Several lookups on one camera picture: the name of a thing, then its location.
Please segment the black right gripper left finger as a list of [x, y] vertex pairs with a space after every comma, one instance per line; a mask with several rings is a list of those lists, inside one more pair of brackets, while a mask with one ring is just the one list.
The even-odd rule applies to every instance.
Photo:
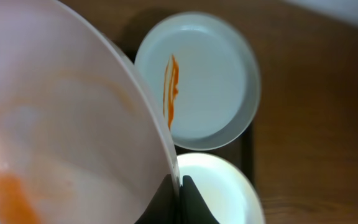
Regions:
[[135, 224], [174, 224], [177, 217], [177, 200], [171, 175], [166, 175], [151, 199], [145, 212]]

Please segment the pink plate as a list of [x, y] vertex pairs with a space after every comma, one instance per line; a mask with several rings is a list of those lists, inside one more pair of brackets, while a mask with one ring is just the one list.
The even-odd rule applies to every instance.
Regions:
[[173, 142], [128, 57], [60, 1], [0, 1], [0, 223], [135, 223]]

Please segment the white plate with sauce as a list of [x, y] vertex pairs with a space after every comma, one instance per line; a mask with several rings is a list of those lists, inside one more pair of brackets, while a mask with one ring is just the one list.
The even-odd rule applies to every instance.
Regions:
[[134, 64], [179, 147], [223, 147], [257, 112], [261, 81], [252, 48], [211, 14], [183, 12], [162, 20], [142, 40]]

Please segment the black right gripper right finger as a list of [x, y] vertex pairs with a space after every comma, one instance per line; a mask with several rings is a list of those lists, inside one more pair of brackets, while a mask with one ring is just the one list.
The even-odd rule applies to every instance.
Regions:
[[219, 224], [209, 210], [196, 184], [184, 175], [180, 187], [180, 216], [183, 224]]

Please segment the cream white plate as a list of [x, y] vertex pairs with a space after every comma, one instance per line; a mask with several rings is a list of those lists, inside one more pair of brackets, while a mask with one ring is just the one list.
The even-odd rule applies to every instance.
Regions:
[[198, 152], [179, 155], [177, 161], [180, 175], [192, 178], [218, 223], [265, 224], [259, 196], [235, 165]]

